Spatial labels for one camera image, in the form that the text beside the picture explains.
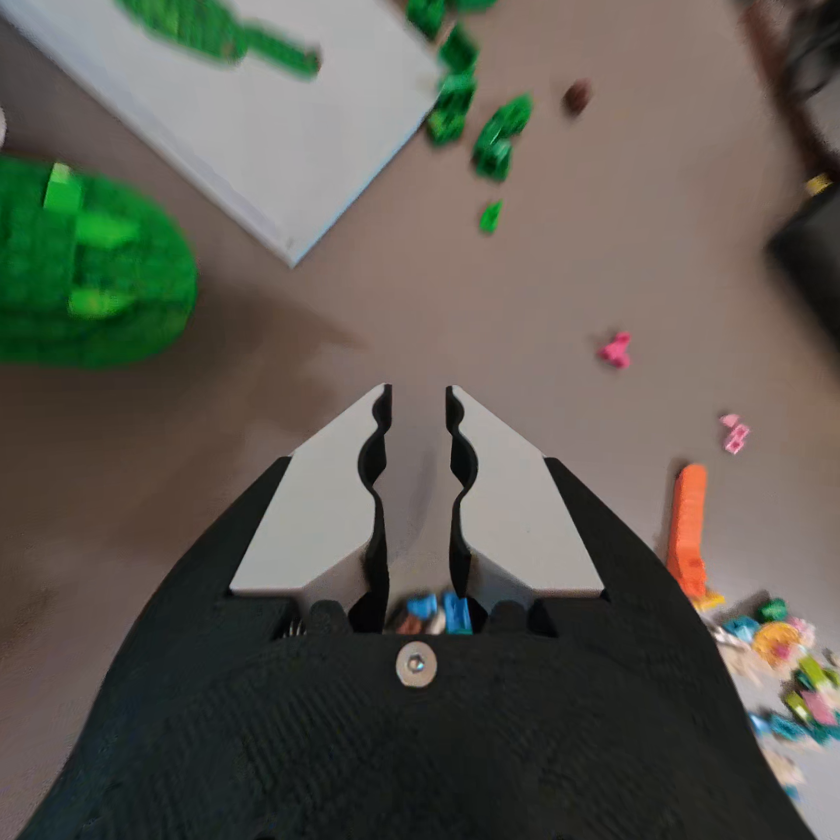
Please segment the green brick leaf build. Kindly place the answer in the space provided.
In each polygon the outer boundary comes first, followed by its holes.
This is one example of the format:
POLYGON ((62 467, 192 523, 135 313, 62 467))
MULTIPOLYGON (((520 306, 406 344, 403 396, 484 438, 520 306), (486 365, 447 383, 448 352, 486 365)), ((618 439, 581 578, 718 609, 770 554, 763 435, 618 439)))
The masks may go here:
POLYGON ((197 278, 180 226, 130 185, 2 154, 2 364, 142 361, 183 334, 197 278))

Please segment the light pink small brick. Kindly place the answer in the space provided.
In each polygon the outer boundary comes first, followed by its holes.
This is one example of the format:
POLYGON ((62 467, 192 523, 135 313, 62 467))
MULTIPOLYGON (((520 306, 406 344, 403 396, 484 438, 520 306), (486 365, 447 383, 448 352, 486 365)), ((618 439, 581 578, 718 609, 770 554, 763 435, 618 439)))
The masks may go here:
POLYGON ((729 455, 738 455, 744 448, 752 429, 742 417, 736 413, 719 416, 719 424, 724 429, 722 448, 729 455))

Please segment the cluster of small green bricks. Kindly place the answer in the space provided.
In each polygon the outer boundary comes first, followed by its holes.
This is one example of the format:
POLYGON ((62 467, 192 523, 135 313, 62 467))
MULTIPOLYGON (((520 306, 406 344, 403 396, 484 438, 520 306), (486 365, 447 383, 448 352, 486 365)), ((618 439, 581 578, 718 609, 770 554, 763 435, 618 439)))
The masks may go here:
POLYGON ((475 32, 477 24, 501 24, 497 7, 509 17, 522 12, 524 2, 409 1, 397 3, 413 35, 434 52, 442 75, 434 83, 434 102, 418 134, 423 135, 430 161, 446 161, 452 150, 468 154, 470 171, 492 188, 480 208, 477 228, 495 234, 503 208, 501 187, 507 180, 512 153, 532 116, 533 95, 522 91, 493 109, 478 102, 480 72, 487 64, 475 32))

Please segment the magenta small brick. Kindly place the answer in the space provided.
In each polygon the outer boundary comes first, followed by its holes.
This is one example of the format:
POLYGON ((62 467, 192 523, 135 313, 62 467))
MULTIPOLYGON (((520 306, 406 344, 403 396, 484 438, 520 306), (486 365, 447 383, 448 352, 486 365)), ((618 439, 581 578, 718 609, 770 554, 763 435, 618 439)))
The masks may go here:
POLYGON ((631 364, 628 352, 631 340, 632 334, 630 332, 616 332, 612 339, 596 352, 596 357, 613 369, 624 371, 631 364))

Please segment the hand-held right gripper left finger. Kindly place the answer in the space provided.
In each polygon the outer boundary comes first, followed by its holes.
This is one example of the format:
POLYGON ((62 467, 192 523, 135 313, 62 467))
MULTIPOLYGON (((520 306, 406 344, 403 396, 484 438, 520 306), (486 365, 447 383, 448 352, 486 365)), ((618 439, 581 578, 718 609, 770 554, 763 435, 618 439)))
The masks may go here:
POLYGON ((390 594, 382 499, 392 385, 380 384, 298 446, 230 583, 309 612, 337 602, 354 630, 380 633, 390 594))

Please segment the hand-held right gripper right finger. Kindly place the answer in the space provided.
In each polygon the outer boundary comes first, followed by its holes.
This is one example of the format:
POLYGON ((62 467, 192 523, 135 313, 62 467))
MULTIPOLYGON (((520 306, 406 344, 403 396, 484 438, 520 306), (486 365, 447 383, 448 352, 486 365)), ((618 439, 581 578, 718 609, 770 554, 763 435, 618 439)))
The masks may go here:
POLYGON ((558 632, 605 613, 604 584, 543 452, 461 386, 445 394, 449 574, 475 632, 558 632))

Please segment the white instruction booklet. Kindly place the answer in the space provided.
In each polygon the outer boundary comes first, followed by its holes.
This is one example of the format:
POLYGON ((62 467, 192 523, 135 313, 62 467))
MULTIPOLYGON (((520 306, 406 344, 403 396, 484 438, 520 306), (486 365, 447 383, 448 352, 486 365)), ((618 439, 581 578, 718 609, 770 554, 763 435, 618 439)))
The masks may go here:
POLYGON ((414 135, 443 75, 390 2, 6 1, 2 13, 289 266, 414 135))

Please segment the pile of colourful bricks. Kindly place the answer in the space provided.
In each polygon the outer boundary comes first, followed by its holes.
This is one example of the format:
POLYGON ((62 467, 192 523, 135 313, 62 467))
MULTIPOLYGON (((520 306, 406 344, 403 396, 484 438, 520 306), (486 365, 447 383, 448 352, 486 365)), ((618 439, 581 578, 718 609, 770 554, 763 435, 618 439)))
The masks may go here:
MULTIPOLYGON (((814 627, 799 618, 760 624, 750 616, 738 616, 719 624, 701 613, 700 619, 730 676, 748 679, 760 689, 766 679, 779 684, 784 712, 749 710, 748 718, 773 775, 799 804, 804 774, 792 758, 770 745, 822 751, 825 744, 838 741, 838 658, 828 653, 823 664, 812 655, 814 627)), ((404 600, 386 621, 385 631, 473 635, 481 626, 472 618, 468 600, 449 590, 404 600)))

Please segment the orange brick separator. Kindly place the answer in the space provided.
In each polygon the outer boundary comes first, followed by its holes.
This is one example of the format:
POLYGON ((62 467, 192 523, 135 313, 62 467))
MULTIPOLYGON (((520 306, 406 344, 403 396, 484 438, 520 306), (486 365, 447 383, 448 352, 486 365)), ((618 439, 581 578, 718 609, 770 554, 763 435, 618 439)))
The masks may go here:
POLYGON ((665 564, 689 599, 700 599, 707 591, 707 569, 700 553, 706 491, 705 466, 689 464, 679 472, 671 502, 665 564))

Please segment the grey desk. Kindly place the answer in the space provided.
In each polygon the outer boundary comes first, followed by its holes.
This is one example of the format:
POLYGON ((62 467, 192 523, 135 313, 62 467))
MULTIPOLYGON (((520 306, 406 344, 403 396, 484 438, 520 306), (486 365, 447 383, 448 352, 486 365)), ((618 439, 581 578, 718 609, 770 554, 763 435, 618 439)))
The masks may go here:
POLYGON ((133 621, 277 456, 393 385, 392 596, 448 582, 445 388, 563 461, 657 553, 708 469, 703 558, 838 652, 838 356, 764 260, 800 155, 730 2, 524 2, 477 24, 487 111, 530 91, 500 189, 413 139, 294 269, 9 24, 10 144, 137 185, 201 270, 177 344, 125 371, 2 369, 2 838, 53 783, 133 621), (571 118, 563 96, 589 78, 571 118), (596 352, 632 334, 630 366, 596 352), (735 456, 719 416, 752 432, 735 456))

